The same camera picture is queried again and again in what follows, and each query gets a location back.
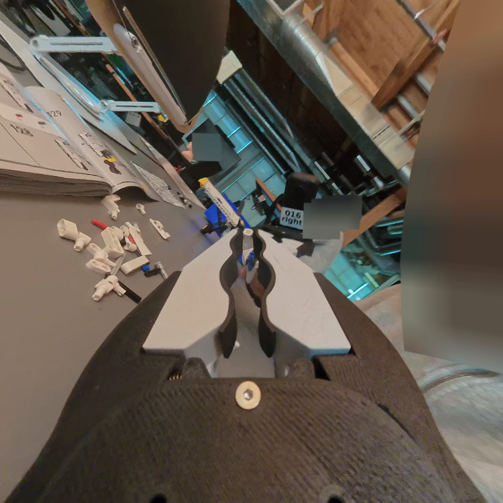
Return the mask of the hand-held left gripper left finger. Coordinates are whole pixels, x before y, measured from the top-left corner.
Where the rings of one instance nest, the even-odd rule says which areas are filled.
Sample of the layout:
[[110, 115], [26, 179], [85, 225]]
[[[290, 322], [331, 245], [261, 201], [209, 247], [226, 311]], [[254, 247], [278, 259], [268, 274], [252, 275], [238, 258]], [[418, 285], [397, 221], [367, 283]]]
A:
[[219, 359], [229, 358], [236, 344], [236, 306], [230, 289], [241, 254], [242, 230], [234, 229], [185, 265], [143, 350], [199, 358], [216, 377]]

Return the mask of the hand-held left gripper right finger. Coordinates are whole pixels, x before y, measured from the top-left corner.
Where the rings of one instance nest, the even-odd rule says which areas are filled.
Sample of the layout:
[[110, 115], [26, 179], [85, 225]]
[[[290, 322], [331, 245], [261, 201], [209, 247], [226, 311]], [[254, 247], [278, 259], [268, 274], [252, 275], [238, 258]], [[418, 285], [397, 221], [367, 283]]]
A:
[[351, 344], [310, 267], [264, 230], [254, 231], [259, 342], [276, 370], [299, 359], [347, 355]]

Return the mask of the white lego arm assembly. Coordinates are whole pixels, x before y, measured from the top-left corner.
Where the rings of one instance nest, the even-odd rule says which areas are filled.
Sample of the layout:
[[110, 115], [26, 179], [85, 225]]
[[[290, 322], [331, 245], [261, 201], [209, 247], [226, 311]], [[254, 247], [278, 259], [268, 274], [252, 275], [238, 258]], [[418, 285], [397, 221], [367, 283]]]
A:
[[240, 271], [240, 276], [246, 281], [247, 284], [250, 284], [256, 274], [254, 231], [252, 229], [247, 228], [243, 231], [242, 248], [242, 255], [240, 257], [242, 269]]

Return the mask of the yellow white lego crane model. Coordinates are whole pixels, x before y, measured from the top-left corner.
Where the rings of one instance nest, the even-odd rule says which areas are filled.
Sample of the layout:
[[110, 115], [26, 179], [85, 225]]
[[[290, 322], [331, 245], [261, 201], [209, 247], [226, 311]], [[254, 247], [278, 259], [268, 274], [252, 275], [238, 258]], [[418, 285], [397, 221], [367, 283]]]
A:
[[242, 219], [241, 210], [235, 210], [231, 203], [225, 199], [224, 195], [220, 193], [208, 178], [199, 179], [200, 187], [204, 190], [211, 202], [216, 206], [216, 223], [212, 223], [207, 218], [207, 224], [201, 228], [200, 232], [203, 235], [217, 232], [222, 237], [229, 230], [245, 229], [246, 224]]

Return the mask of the pile of white lego pieces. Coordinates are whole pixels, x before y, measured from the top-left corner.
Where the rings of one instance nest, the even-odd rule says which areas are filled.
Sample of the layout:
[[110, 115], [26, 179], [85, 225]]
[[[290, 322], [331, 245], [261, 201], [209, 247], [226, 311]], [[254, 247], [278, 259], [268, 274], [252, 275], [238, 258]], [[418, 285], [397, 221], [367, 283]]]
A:
[[167, 279], [162, 263], [150, 261], [152, 253], [145, 245], [137, 224], [128, 222], [116, 227], [97, 220], [92, 220], [91, 223], [101, 230], [102, 247], [92, 242], [91, 237], [79, 231], [71, 221], [60, 219], [56, 227], [61, 238], [73, 242], [76, 252], [87, 250], [91, 254], [85, 267], [100, 275], [91, 295], [93, 301], [99, 302], [106, 295], [114, 293], [119, 297], [127, 297], [136, 304], [140, 303], [142, 298], [124, 284], [118, 277], [119, 273], [127, 276], [142, 271], [148, 278], [160, 275]]

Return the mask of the lego sticker sheet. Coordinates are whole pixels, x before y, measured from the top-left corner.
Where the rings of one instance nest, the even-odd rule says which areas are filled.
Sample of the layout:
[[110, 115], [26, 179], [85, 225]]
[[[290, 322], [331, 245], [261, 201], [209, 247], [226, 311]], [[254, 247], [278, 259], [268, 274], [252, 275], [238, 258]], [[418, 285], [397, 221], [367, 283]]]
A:
[[141, 183], [144, 192], [156, 201], [164, 201], [176, 207], [184, 208], [185, 205], [175, 193], [173, 193], [167, 183], [154, 175], [153, 173], [145, 170], [135, 162], [131, 162], [130, 166]]

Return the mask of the white angled lego beam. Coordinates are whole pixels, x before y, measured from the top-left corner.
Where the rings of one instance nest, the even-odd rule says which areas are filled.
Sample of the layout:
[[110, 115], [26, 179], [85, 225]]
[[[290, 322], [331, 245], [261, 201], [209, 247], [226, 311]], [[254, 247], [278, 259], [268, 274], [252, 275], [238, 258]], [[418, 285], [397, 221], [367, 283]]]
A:
[[111, 194], [101, 200], [101, 205], [106, 208], [110, 218], [113, 221], [117, 220], [120, 213], [120, 208], [117, 204], [120, 199], [121, 198], [117, 194]]

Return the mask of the open lego instruction booklet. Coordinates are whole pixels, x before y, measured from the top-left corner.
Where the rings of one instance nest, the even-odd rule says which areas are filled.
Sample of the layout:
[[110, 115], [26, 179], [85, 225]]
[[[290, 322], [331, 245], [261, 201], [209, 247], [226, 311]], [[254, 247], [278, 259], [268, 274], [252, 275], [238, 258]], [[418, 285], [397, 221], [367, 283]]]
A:
[[109, 196], [136, 187], [158, 194], [133, 163], [56, 91], [23, 87], [1, 63], [1, 191]]

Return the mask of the person's grey hoodie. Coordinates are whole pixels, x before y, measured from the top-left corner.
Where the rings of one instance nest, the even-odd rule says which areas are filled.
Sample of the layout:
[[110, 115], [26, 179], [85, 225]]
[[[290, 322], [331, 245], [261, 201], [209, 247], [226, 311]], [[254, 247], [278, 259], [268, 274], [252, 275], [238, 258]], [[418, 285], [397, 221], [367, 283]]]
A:
[[450, 450], [487, 502], [502, 502], [502, 374], [406, 351], [400, 287], [354, 303], [402, 356]]

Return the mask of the black computer monitor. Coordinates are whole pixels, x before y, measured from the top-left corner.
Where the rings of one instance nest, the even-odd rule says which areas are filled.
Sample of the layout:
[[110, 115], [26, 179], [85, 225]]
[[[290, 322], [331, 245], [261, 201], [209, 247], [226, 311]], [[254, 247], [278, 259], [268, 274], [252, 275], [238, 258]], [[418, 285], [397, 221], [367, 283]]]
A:
[[230, 1], [85, 1], [104, 34], [115, 24], [138, 38], [174, 87], [190, 132], [211, 91], [223, 58]]

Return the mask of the silver ventilation duct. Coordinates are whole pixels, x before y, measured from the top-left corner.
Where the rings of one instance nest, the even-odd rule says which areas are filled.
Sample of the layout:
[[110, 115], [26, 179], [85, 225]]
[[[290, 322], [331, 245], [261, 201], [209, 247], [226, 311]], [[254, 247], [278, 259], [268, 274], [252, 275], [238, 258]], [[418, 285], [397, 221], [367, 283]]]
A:
[[407, 188], [413, 150], [339, 67], [299, 14], [280, 16], [269, 1], [238, 1], [374, 168]]

